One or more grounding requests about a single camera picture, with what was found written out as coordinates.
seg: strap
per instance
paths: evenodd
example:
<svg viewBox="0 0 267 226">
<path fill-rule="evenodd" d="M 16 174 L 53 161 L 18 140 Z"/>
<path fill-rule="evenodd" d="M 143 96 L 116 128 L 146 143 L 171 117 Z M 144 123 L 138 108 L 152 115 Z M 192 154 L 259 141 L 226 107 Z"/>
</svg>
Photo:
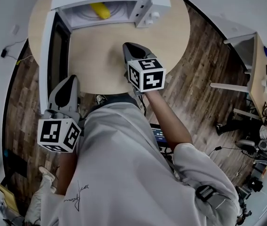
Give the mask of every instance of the strap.
<svg viewBox="0 0 267 226">
<path fill-rule="evenodd" d="M 214 215 L 212 209 L 216 210 L 219 208 L 225 202 L 227 197 L 217 193 L 217 191 L 210 185 L 201 185 L 199 182 L 185 177 L 173 163 L 168 160 L 166 161 L 178 174 L 179 180 L 183 185 L 190 186 L 196 190 L 195 203 L 200 212 L 205 215 L 213 225 L 222 226 L 220 221 Z"/>
</svg>

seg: screen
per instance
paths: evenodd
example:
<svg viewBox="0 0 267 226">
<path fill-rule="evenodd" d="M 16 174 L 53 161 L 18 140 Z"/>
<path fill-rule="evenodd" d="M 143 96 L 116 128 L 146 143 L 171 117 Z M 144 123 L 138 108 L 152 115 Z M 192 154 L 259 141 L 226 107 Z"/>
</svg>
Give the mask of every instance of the screen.
<svg viewBox="0 0 267 226">
<path fill-rule="evenodd" d="M 154 133 L 155 139 L 157 142 L 167 142 L 165 139 L 165 136 L 162 133 L 162 130 L 159 128 L 152 128 L 152 131 Z"/>
</svg>

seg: sleeve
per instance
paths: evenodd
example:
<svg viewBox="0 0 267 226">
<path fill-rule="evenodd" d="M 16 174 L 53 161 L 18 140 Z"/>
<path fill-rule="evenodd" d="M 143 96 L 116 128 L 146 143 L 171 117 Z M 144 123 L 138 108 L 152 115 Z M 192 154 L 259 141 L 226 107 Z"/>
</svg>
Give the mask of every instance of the sleeve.
<svg viewBox="0 0 267 226">
<path fill-rule="evenodd" d="M 239 210 L 238 194 L 225 173 L 205 154 L 192 144 L 179 144 L 174 150 L 174 164 L 187 178 L 202 185 L 210 185 L 227 196 Z"/>
<path fill-rule="evenodd" d="M 261 126 L 260 128 L 260 138 L 261 139 L 267 139 L 267 127 Z"/>
</svg>

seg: microwave door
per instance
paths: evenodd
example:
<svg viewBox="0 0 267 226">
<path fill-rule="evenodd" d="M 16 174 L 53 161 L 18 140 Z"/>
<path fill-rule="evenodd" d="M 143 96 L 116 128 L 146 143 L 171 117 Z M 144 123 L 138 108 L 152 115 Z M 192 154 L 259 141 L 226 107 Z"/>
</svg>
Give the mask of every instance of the microwave door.
<svg viewBox="0 0 267 226">
<path fill-rule="evenodd" d="M 68 76 L 71 31 L 56 11 L 47 15 L 39 62 L 40 111 L 48 108 L 49 95 Z"/>
</svg>

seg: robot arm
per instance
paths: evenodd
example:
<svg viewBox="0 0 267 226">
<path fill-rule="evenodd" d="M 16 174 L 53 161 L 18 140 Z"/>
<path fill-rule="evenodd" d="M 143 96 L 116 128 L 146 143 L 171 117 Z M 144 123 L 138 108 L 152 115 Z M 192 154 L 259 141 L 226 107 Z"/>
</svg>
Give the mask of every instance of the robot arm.
<svg viewBox="0 0 267 226">
<path fill-rule="evenodd" d="M 80 86 L 77 76 L 61 81 L 49 96 L 48 108 L 38 122 L 38 144 L 53 152 L 73 152 L 81 133 L 78 123 L 78 96 Z"/>
<path fill-rule="evenodd" d="M 124 43 L 125 77 L 136 96 L 164 87 L 166 69 L 150 49 L 136 43 Z"/>
</svg>

